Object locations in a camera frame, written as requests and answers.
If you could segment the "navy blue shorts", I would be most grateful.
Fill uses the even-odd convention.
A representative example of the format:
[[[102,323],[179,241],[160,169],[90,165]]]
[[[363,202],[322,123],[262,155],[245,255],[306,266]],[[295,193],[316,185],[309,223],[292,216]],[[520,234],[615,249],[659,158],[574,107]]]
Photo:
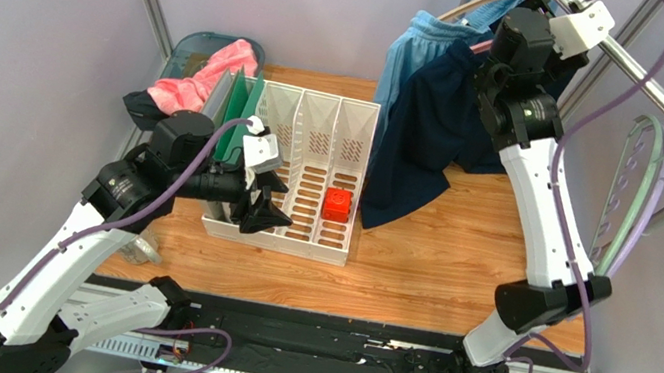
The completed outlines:
[[[412,76],[393,164],[367,175],[360,199],[365,229],[397,221],[438,198],[450,187],[444,171],[451,164],[478,175],[505,171],[480,118],[474,84],[493,39],[472,46],[455,43]],[[555,100],[574,73],[547,87]]]

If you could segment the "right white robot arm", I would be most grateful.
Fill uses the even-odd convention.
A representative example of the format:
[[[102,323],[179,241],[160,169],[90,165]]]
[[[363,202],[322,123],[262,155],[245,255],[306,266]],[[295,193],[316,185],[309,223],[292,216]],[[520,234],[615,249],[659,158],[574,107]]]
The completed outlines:
[[[557,101],[547,87],[588,63],[590,49],[615,25],[600,1],[572,3],[554,15],[546,0],[525,0],[499,22],[475,75],[478,109],[512,184],[526,245],[526,277],[499,285],[495,309],[463,340],[465,363],[495,366],[529,335],[572,318],[584,304],[610,297],[576,233],[560,140]]]

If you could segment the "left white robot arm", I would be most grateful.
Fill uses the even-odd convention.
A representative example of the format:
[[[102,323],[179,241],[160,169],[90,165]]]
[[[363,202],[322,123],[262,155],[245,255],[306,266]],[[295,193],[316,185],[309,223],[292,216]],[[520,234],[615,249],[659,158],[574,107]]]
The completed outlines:
[[[190,297],[167,276],[96,302],[69,299],[178,198],[227,203],[243,234],[288,227],[272,200],[286,191],[280,149],[258,117],[216,126],[183,110],[159,121],[146,143],[102,167],[59,231],[0,289],[0,373],[56,373],[75,353],[130,331],[193,338]]]

